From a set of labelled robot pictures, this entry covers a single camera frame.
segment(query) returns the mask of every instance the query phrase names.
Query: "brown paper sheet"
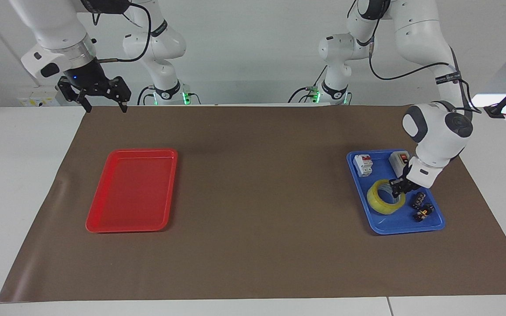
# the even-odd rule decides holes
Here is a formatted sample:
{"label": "brown paper sheet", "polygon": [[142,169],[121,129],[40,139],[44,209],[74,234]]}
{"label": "brown paper sheet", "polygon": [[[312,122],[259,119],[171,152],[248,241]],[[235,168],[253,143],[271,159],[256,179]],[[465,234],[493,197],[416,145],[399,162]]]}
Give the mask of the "brown paper sheet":
{"label": "brown paper sheet", "polygon": [[[345,156],[406,148],[402,107],[95,108],[0,302],[506,294],[506,237],[458,158],[432,188],[438,232],[371,231]],[[175,148],[167,229],[93,234],[107,155]]]}

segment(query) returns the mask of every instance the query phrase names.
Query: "small electronic component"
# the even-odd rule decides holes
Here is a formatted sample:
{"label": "small electronic component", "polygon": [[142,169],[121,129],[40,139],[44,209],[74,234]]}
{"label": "small electronic component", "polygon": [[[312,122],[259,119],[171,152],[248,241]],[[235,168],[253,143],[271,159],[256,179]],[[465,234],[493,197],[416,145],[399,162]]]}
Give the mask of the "small electronic component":
{"label": "small electronic component", "polygon": [[423,208],[417,212],[413,218],[415,218],[416,221],[422,222],[427,216],[429,216],[431,213],[434,212],[434,206],[430,203],[425,203]]}
{"label": "small electronic component", "polygon": [[399,178],[403,174],[403,168],[409,164],[409,152],[394,151],[388,160],[394,169],[395,176]]}
{"label": "small electronic component", "polygon": [[353,165],[357,167],[359,177],[369,176],[372,173],[373,164],[369,154],[358,154],[353,159]]}
{"label": "small electronic component", "polygon": [[413,203],[411,203],[411,207],[415,208],[415,210],[421,210],[421,206],[423,205],[423,202],[425,201],[425,197],[427,194],[424,194],[423,192],[418,192],[415,194],[415,198],[413,198]]}

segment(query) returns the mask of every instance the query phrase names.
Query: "green led light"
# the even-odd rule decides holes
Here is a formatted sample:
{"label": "green led light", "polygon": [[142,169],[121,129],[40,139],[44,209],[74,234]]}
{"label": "green led light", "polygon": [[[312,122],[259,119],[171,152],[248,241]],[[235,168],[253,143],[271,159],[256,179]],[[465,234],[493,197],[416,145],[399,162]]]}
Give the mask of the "green led light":
{"label": "green led light", "polygon": [[186,92],[183,92],[183,102],[185,105],[191,104],[191,98],[189,98],[189,95],[186,94]]}

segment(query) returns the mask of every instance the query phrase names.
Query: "switch box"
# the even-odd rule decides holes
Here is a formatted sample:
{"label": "switch box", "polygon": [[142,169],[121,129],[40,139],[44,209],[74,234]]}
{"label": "switch box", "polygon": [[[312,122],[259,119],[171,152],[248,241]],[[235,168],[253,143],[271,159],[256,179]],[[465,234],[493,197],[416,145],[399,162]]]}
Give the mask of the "switch box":
{"label": "switch box", "polygon": [[56,95],[58,93],[54,92],[33,92],[30,95],[30,104],[32,106],[62,106]]}
{"label": "switch box", "polygon": [[406,151],[394,151],[390,155],[390,164],[397,178],[403,174],[403,168],[409,164],[409,158],[409,152]]}
{"label": "switch box", "polygon": [[361,178],[372,174],[373,164],[369,154],[358,154],[353,159],[353,165],[357,167],[358,176]]}
{"label": "switch box", "polygon": [[30,95],[32,92],[21,92],[19,96],[17,97],[17,101],[20,103],[21,106],[32,106],[30,104]]}

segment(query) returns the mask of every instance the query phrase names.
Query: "table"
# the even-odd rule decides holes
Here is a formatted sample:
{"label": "table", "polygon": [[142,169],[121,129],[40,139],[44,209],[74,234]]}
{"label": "table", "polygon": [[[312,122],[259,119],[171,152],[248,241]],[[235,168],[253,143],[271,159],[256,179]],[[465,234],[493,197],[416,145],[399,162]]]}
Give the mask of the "table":
{"label": "table", "polygon": [[[0,288],[83,114],[79,107],[0,108],[0,197],[5,194],[0,198]],[[506,234],[506,123],[486,115],[474,116],[473,122],[475,132],[461,158]],[[119,315],[134,310],[165,315],[498,315],[506,310],[506,296],[0,304],[0,315],[42,315],[49,310]]]}

